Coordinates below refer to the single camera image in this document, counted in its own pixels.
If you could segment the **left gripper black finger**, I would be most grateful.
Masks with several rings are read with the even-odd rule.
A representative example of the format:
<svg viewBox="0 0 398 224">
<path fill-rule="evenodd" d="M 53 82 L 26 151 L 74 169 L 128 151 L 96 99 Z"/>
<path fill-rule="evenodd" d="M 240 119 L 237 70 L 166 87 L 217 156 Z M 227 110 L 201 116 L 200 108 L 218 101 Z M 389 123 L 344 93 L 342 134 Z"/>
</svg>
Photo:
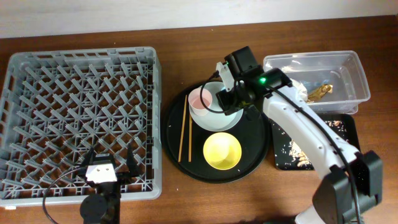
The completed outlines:
<svg viewBox="0 0 398 224">
<path fill-rule="evenodd" d="M 134 154 L 132 152 L 132 145 L 129 144 L 127 147 L 127 159 L 126 159 L 126 165 L 128 167 L 129 171 L 129 177 L 134 178 L 139 176 L 139 167 L 136 164 Z"/>
<path fill-rule="evenodd" d="M 94 150 L 93 147 L 91 147 L 90 150 L 84 156 L 84 160 L 80 164 L 80 167 L 86 169 L 92 163 L 92 160 L 93 160 L 94 156 L 95 156 L 95 150 Z"/>
</svg>

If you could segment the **peanut shells and rice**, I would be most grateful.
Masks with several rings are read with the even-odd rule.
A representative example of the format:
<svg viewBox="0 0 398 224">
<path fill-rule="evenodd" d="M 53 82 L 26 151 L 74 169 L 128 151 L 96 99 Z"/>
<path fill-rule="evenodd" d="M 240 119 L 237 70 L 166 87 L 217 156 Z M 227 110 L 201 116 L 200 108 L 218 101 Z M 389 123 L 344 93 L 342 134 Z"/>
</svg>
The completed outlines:
<svg viewBox="0 0 398 224">
<path fill-rule="evenodd" d="M 275 166 L 280 170 L 313 170 L 307 155 L 275 122 L 271 121 Z"/>
</svg>

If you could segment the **pink plastic cup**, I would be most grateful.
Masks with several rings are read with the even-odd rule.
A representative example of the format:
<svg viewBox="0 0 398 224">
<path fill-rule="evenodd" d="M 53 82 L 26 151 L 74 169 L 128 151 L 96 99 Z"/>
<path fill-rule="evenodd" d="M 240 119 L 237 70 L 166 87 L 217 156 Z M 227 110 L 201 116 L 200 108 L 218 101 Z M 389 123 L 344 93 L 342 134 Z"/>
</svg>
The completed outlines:
<svg viewBox="0 0 398 224">
<path fill-rule="evenodd" d="M 209 108 L 211 106 L 213 97 L 207 89 L 201 90 L 201 88 L 196 88 L 190 92 L 188 102 L 194 114 L 205 116 L 209 113 L 205 107 Z"/>
</svg>

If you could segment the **yellow plastic bowl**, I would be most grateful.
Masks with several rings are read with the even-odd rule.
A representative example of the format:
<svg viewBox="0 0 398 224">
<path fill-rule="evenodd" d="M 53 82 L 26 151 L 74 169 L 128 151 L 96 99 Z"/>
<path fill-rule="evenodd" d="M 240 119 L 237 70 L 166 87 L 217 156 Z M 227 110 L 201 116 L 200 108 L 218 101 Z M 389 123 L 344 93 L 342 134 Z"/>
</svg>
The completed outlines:
<svg viewBox="0 0 398 224">
<path fill-rule="evenodd" d="M 214 133 L 204 143 L 203 156 L 211 167 L 229 170 L 241 160 L 242 147 L 232 134 Z"/>
</svg>

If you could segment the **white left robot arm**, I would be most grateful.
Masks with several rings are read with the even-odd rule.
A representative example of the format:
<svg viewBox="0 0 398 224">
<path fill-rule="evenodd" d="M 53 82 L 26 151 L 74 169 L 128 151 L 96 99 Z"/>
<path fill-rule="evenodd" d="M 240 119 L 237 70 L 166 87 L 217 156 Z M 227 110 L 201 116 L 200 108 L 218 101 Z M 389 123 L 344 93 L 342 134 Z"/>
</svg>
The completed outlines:
<svg viewBox="0 0 398 224">
<path fill-rule="evenodd" d="M 135 162 L 132 147 L 127 147 L 126 165 L 128 170 L 116 172 L 113 155 L 95 154 L 91 148 L 84 156 L 78 176 L 93 189 L 80 205 L 80 215 L 84 223 L 119 223 L 121 206 L 121 186 L 132 183 L 141 172 Z"/>
</svg>

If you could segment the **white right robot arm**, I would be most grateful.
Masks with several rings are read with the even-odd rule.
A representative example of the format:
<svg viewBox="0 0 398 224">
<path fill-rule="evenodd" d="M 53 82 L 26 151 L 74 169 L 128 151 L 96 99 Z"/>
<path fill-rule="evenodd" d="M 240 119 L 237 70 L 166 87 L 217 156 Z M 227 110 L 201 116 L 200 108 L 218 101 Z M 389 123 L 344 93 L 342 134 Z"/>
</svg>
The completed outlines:
<svg viewBox="0 0 398 224">
<path fill-rule="evenodd" d="M 265 71 L 249 47 L 227 55 L 215 76 L 225 89 L 216 94 L 222 113 L 255 106 L 304 151 L 321 183 L 312 205 L 291 223 L 361 223 L 361 214 L 382 201 L 382 160 L 362 154 L 340 138 L 304 102 L 280 69 Z"/>
</svg>

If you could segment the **white paper napkin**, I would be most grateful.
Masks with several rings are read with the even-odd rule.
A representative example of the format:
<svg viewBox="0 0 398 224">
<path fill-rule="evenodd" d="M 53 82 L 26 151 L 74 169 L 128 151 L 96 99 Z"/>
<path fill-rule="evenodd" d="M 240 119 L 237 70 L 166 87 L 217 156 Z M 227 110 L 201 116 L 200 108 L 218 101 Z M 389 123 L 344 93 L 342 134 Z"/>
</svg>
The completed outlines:
<svg viewBox="0 0 398 224">
<path fill-rule="evenodd" d="M 308 91 L 306 89 L 306 87 L 304 86 L 303 83 L 298 82 L 297 80 L 294 80 L 291 78 L 292 84 L 294 87 L 296 87 L 296 89 L 298 89 L 298 95 L 299 97 L 303 100 L 303 101 L 307 101 L 308 100 Z"/>
</svg>

